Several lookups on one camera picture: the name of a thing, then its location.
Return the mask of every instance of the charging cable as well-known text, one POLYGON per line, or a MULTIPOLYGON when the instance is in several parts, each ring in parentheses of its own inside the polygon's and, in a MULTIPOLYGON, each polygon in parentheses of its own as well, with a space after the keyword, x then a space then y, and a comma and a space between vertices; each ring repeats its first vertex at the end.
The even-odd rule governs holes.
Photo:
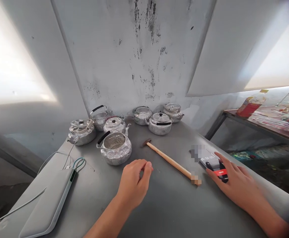
MULTIPOLYGON (((75 143, 73 144, 71 150, 70 150, 69 153, 68 153, 68 156, 67 156, 67 158, 66 158, 66 161, 65 161, 65 164, 64 164, 64 166, 63 166, 63 169, 64 169, 64 167, 65 167, 65 165, 66 165, 66 163, 67 163, 68 158, 70 157, 69 154, 71 153, 71 151, 72 151, 75 143)), ((60 152, 64 152, 64 150, 55 151, 53 154, 51 154, 51 155, 44 161, 44 163, 45 163, 51 156, 53 156, 53 155, 56 154, 56 153, 60 153, 60 152)), ((83 163, 84 163, 84 161, 85 161, 85 158, 84 158, 84 157, 80 157, 80 158, 78 158, 77 160, 75 160, 75 162, 74 162, 74 164, 73 164, 73 169, 74 169, 76 172, 78 172, 78 171, 77 171, 77 168, 79 168, 80 166, 82 166, 83 163)), ((69 160, 69 164, 68 164, 68 166, 67 166, 66 168, 70 168, 70 164, 71 164, 71 159, 69 160)), ((9 216, 10 214, 14 213, 15 211, 19 210, 20 208, 22 208, 22 207, 24 207, 25 205, 27 205, 27 204, 29 204, 30 202, 32 202, 34 199, 36 199, 38 196, 40 196, 42 193, 44 193, 45 189, 43 189, 38 195, 36 195, 36 196, 35 196, 34 198, 32 198, 30 201, 24 203, 24 204, 21 205, 20 207, 12 210, 11 212, 9 212, 9 213, 7 213, 6 215, 4 215, 3 217, 1 217, 1 218, 0 218, 0 221, 1 221, 3 218, 9 216)))
POLYGON ((6 215, 4 215, 3 217, 1 217, 1 218, 0 218, 0 221, 1 221, 3 218, 9 216, 10 214, 14 213, 15 211, 19 210, 20 208, 22 208, 22 207, 24 207, 25 205, 27 205, 27 204, 29 204, 30 202, 32 202, 34 199, 36 199, 38 196, 40 196, 40 195, 45 191, 45 189, 43 189, 38 195, 36 195, 36 196, 35 196, 34 198, 32 198, 30 201, 24 203, 24 204, 21 205, 20 207, 12 210, 11 212, 9 212, 9 213, 7 213, 6 215))

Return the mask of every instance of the right hand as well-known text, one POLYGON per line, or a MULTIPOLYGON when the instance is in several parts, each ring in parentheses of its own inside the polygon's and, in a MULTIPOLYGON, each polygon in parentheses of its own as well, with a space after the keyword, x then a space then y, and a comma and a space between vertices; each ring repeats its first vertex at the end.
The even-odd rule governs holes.
POLYGON ((235 165, 220 153, 215 152, 215 154, 227 170, 228 182, 223 183, 210 169, 206 169, 206 172, 226 196, 248 213, 257 205, 267 203, 254 179, 244 167, 235 165))
POLYGON ((129 210, 135 209, 144 199, 149 188, 149 180, 153 171, 151 162, 145 159, 134 160, 124 167, 116 199, 129 210))

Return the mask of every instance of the metal frame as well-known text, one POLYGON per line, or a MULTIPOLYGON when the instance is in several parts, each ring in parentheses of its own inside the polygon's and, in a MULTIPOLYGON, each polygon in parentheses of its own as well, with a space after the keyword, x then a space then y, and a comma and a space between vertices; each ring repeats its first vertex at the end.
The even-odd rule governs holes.
POLYGON ((206 134, 205 138, 208 140, 211 140, 212 137, 215 135, 215 133, 217 132, 217 130, 220 128, 220 126, 223 124, 223 122, 225 121, 226 118, 232 119, 236 122, 239 122, 245 126, 248 126, 264 135, 267 135, 269 137, 272 137, 280 142, 283 142, 285 144, 289 145, 289 137, 286 137, 284 135, 279 134, 278 132, 272 131, 268 128, 265 127, 261 127, 255 123, 252 123, 251 121, 242 119, 240 117, 236 117, 232 114, 230 114, 229 112, 223 111, 222 114, 216 119, 216 121, 214 122, 214 124, 212 125, 212 127, 210 128, 210 130, 208 131, 208 133, 206 134))
POLYGON ((35 178, 36 175, 37 175, 35 171, 31 170, 30 168, 28 168, 27 166, 25 166, 24 164, 22 164, 21 162, 16 160, 14 157, 12 157, 11 155, 7 154, 2 149, 0 149, 0 158, 4 159, 9 164, 15 166, 16 168, 20 169, 21 171, 23 171, 24 173, 30 175, 33 178, 35 178))

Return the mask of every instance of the power bank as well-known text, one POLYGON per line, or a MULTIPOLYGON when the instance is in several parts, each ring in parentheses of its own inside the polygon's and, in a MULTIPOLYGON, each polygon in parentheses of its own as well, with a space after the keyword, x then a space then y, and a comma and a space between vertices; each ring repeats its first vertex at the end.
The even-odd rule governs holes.
POLYGON ((75 173, 73 168, 57 172, 26 221, 19 238, 39 237, 54 229, 75 173))

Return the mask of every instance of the smartphone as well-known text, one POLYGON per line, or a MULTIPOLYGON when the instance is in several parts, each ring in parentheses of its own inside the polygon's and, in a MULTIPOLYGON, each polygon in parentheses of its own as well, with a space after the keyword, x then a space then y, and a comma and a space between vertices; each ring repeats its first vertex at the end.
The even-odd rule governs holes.
POLYGON ((221 163, 216 156, 210 153, 208 150, 205 149, 205 151, 203 151, 203 157, 201 157, 200 163, 204 168, 208 168, 216 173, 222 182, 228 182, 228 175, 224 164, 221 163))

